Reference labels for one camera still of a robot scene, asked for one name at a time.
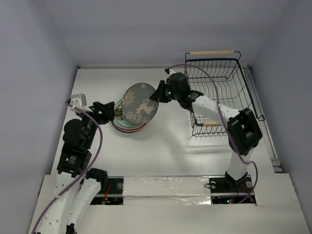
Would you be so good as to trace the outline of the light green plate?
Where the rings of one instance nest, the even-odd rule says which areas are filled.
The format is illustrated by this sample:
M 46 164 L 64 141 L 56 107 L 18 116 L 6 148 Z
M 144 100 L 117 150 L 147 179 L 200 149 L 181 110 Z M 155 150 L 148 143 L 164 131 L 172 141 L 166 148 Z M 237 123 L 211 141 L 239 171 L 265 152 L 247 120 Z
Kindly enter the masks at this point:
M 126 119 L 123 116 L 122 106 L 121 105 L 122 105 L 122 99 L 120 99 L 119 101 L 117 101 L 115 103 L 115 119 L 118 119 L 118 120 Z

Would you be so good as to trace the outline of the white bowl plate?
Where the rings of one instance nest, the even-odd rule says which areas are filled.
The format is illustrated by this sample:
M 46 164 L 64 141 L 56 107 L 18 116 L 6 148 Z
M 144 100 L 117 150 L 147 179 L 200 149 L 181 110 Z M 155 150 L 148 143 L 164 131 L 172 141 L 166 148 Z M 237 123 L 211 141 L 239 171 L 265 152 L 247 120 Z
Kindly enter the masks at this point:
M 136 132 L 136 131 L 143 129 L 146 126 L 146 124 L 133 124 L 126 119 L 123 119 L 123 120 L 115 119 L 113 121 L 113 124 L 118 129 L 125 131 L 125 132 Z

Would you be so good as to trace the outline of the grey stone plate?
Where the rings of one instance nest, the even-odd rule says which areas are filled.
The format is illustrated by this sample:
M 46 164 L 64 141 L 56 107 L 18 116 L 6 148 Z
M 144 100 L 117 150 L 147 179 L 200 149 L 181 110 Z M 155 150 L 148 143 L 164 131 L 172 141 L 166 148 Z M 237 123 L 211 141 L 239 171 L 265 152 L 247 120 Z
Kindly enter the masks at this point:
M 154 118 L 158 110 L 158 101 L 150 99 L 155 88 L 147 83 L 132 85 L 124 93 L 121 109 L 123 116 L 134 125 L 143 125 Z

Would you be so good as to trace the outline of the red and teal plate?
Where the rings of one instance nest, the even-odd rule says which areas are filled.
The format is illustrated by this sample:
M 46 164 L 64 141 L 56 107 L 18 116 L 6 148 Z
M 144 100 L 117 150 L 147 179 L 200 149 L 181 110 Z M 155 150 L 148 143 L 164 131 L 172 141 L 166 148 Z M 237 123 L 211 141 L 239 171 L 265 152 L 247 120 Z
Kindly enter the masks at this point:
M 142 130 L 146 126 L 146 124 L 143 124 L 143 125 L 135 125 L 135 126 L 127 127 L 124 125 L 120 125 L 119 123 L 113 122 L 112 124 L 118 131 L 123 132 L 123 133 L 135 133 L 135 132 Z

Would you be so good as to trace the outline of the blue floral plate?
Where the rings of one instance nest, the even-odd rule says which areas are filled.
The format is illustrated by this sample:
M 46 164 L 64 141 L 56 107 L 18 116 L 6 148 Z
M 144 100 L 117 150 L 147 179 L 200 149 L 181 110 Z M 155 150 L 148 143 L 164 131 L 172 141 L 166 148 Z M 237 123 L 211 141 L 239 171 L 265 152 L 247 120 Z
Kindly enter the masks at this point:
M 139 127 L 137 127 L 137 128 L 125 129 L 125 128 L 121 128 L 120 126 L 118 126 L 118 125 L 116 125 L 116 124 L 114 124 L 114 123 L 113 123 L 112 125 L 113 125 L 113 127 L 114 127 L 116 130 L 118 130 L 119 132 L 127 133 L 127 134 L 139 132 L 139 131 L 141 131 L 141 130 L 146 126 L 146 124 L 144 124 L 144 125 L 141 125 L 141 126 L 139 126 Z

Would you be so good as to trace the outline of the black wire dish rack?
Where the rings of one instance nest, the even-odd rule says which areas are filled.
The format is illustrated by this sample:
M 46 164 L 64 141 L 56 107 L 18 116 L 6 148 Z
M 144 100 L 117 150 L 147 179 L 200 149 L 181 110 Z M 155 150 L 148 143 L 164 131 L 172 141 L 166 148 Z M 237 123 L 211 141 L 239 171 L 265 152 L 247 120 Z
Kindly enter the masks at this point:
M 239 51 L 196 51 L 185 53 L 185 75 L 192 90 L 199 91 L 228 107 L 251 109 L 258 121 L 265 117 L 257 110 L 250 85 L 240 65 Z

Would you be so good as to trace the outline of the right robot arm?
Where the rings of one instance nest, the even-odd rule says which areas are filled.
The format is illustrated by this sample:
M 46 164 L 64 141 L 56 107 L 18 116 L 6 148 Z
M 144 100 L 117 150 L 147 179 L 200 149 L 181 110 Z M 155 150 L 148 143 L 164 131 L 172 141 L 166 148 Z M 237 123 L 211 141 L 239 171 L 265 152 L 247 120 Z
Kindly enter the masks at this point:
M 247 176 L 247 166 L 251 163 L 250 154 L 263 137 L 252 110 L 234 109 L 221 104 L 218 97 L 212 100 L 203 93 L 192 90 L 182 73 L 173 73 L 167 80 L 161 80 L 150 99 L 162 103 L 176 100 L 183 109 L 221 124 L 232 149 L 224 185 L 229 191 L 236 191 L 242 186 L 242 181 Z

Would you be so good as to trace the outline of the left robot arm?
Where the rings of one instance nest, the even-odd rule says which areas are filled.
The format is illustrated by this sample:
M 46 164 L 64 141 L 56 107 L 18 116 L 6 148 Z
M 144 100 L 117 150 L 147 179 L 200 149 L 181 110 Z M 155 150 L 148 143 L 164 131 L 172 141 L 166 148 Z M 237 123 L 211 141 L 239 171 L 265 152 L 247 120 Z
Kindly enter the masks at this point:
M 64 125 L 53 199 L 34 224 L 34 234 L 77 233 L 95 195 L 108 188 L 107 172 L 93 167 L 100 151 L 92 155 L 90 149 L 96 132 L 100 135 L 99 145 L 103 144 L 101 125 L 114 120 L 114 102 L 94 102 L 88 107 L 78 98 L 71 98 L 66 105 L 78 118 Z

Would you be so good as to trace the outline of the silver tape strip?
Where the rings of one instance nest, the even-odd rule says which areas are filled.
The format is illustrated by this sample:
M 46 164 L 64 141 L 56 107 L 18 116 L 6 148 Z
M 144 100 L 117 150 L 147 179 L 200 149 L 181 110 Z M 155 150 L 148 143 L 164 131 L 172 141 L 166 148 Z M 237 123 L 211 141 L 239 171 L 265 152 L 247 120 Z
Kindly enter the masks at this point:
M 211 205 L 207 176 L 126 176 L 123 204 L 127 206 Z

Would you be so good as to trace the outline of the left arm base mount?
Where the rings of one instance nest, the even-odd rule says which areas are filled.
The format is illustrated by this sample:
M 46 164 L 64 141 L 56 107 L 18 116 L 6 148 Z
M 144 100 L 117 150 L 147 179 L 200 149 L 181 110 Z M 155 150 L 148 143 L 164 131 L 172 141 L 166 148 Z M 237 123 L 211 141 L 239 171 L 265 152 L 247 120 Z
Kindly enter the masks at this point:
M 91 201 L 91 205 L 123 205 L 124 177 L 108 176 L 107 171 L 91 168 L 86 178 L 100 183 L 100 191 Z

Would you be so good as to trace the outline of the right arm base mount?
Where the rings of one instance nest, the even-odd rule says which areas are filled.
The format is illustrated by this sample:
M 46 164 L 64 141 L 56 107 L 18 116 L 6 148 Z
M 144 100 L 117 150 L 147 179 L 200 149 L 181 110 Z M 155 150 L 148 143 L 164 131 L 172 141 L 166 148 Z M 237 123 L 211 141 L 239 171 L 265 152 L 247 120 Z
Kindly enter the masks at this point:
M 210 190 L 212 204 L 256 204 L 253 183 L 247 173 L 238 181 L 227 173 L 210 177 L 204 188 Z

